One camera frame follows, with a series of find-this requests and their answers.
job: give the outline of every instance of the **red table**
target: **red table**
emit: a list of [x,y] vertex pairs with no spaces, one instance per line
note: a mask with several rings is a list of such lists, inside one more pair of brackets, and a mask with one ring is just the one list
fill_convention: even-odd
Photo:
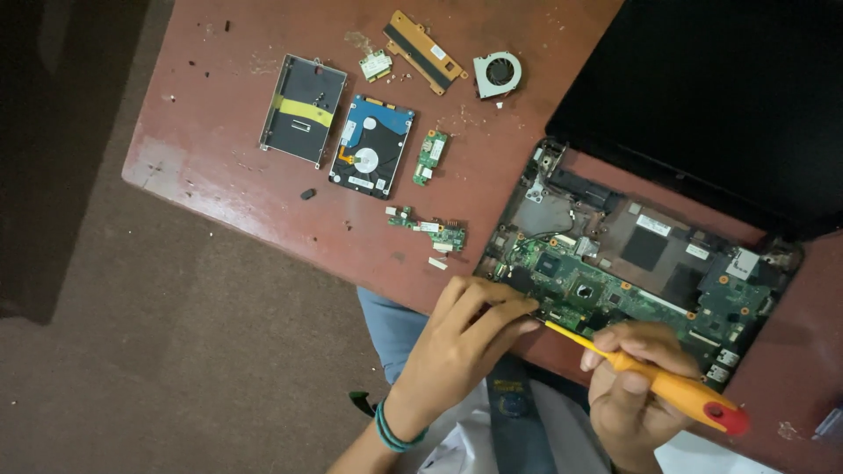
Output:
[[[475,99],[471,79],[458,78],[442,96],[406,61],[393,73],[413,79],[367,83],[362,48],[385,46],[381,33],[394,8],[361,0],[209,2],[179,0],[137,121],[123,178],[169,202],[238,229],[317,267],[421,312],[432,308],[452,275],[472,273],[528,154],[619,2],[408,0],[402,10],[473,76],[471,59],[516,54],[523,87],[503,100]],[[226,22],[229,31],[225,31]],[[416,111],[403,165],[389,202],[329,184],[335,126],[322,169],[257,147],[284,55],[319,57],[349,73],[341,100],[371,95]],[[420,187],[412,164],[429,129],[453,136],[442,165]],[[569,164],[579,174],[662,205],[687,220],[745,242],[761,232],[587,156]],[[302,201],[309,188],[316,196]],[[418,215],[468,224],[459,260],[441,271],[421,233],[386,224],[384,207],[413,206]],[[730,441],[703,434],[786,472],[843,469],[840,446],[810,440],[843,388],[843,237],[808,246],[808,259],[779,309],[728,388],[746,404],[754,430]],[[582,382],[580,349],[541,332],[517,351]]]

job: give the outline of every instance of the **blue bracelet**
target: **blue bracelet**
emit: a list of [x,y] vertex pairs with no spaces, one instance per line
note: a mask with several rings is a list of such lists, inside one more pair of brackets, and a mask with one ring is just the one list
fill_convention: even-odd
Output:
[[374,426],[378,430],[378,436],[380,440],[386,445],[387,448],[395,451],[396,453],[404,453],[413,446],[421,443],[424,440],[424,435],[427,434],[427,428],[424,428],[415,439],[411,442],[406,443],[405,441],[401,441],[398,439],[394,434],[392,434],[392,430],[389,429],[389,425],[386,423],[386,418],[384,418],[384,403],[386,399],[384,398],[378,404],[378,409],[375,410],[374,413]]

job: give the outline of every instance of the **screwdriver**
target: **screwdriver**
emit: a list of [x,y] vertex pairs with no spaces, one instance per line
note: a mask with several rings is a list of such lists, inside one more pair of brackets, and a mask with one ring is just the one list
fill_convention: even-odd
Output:
[[706,387],[699,380],[668,372],[657,365],[645,364],[624,351],[605,353],[587,338],[551,321],[545,321],[545,326],[602,355],[618,372],[631,370],[644,375],[652,384],[652,393],[661,396],[667,403],[696,421],[732,436],[744,434],[749,429],[749,416],[741,407]]

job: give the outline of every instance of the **person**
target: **person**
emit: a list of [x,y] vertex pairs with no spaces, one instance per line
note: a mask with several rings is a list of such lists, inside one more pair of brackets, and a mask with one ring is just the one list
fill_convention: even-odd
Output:
[[[691,423],[650,394],[647,378],[616,373],[588,350],[580,367],[593,370],[590,416],[535,380],[504,384],[496,371],[507,358],[517,360],[505,354],[541,326],[528,316],[538,302],[505,284],[454,277],[429,318],[363,288],[358,296],[392,388],[378,407],[380,428],[376,417],[329,474],[652,474],[661,472],[654,450]],[[662,323],[615,324],[595,332],[593,341],[602,351],[624,350],[676,374],[700,376]],[[512,387],[524,396],[507,398]]]

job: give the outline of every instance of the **laptop lid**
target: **laptop lid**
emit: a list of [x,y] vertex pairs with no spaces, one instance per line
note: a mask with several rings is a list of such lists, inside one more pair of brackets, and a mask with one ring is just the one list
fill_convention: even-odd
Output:
[[843,2],[626,0],[560,143],[789,240],[843,226]]

